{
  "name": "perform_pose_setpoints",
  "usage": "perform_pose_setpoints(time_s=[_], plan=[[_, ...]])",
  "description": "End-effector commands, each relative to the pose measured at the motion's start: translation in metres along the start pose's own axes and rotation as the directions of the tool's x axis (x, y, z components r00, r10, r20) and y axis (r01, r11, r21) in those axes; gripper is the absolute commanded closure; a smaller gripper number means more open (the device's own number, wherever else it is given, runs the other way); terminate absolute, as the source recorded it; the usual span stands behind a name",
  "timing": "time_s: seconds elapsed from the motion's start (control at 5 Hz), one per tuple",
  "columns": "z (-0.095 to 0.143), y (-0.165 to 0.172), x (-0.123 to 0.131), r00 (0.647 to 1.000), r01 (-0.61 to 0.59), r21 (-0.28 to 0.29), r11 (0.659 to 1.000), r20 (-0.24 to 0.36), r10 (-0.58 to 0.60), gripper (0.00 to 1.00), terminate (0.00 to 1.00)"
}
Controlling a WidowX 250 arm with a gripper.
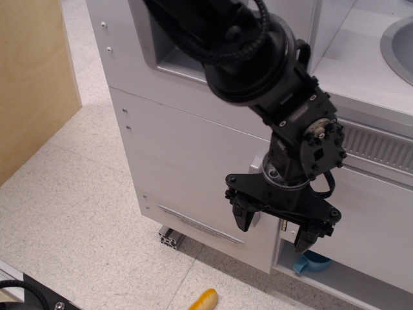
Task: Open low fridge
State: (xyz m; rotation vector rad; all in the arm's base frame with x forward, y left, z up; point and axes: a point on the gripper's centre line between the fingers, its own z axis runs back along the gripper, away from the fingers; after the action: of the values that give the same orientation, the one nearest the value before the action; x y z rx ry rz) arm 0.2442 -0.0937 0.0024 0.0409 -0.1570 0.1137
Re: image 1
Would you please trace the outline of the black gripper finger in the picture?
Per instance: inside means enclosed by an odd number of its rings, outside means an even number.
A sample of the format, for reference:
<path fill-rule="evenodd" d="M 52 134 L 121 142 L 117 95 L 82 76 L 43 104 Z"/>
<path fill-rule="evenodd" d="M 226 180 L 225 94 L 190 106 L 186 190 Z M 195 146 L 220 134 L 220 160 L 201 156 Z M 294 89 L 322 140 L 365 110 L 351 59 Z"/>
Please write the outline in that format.
<path fill-rule="evenodd" d="M 241 200 L 234 200 L 232 204 L 232 213 L 239 229 L 247 232 L 255 213 L 258 211 L 255 205 Z"/>
<path fill-rule="evenodd" d="M 318 231 L 311 227 L 300 227 L 294 241 L 296 253 L 304 253 L 309 250 L 318 239 Z"/>

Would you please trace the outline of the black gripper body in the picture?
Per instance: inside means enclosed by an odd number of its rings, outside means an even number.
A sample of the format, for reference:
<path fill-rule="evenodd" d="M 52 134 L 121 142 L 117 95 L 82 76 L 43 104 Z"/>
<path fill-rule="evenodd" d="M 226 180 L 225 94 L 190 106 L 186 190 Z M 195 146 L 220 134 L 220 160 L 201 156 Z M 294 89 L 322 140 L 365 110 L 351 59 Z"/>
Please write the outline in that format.
<path fill-rule="evenodd" d="M 315 197 L 308 185 L 296 190 L 284 189 L 271 184 L 263 173 L 229 174 L 225 198 L 249 202 L 258 212 L 287 220 L 299 227 L 311 227 L 318 231 L 318 238 L 331 236 L 341 213 L 323 198 Z"/>

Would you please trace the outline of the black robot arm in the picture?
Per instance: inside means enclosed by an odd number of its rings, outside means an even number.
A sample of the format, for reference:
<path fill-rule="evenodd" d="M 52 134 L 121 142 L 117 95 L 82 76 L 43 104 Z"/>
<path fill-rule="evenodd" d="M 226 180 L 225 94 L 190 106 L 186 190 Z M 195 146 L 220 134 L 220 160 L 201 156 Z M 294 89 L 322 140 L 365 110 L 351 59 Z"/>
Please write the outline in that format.
<path fill-rule="evenodd" d="M 250 108 L 272 129 L 262 171 L 226 178 L 237 226 L 247 231 L 260 211 L 295 223 L 297 253 L 331 236 L 341 219 L 327 201 L 335 189 L 331 171 L 346 158 L 345 135 L 330 96 L 308 73 L 310 45 L 263 1 L 254 11 L 239 1 L 145 4 L 174 44 L 202 64 L 217 97 Z M 319 175 L 329 191 L 311 187 Z"/>

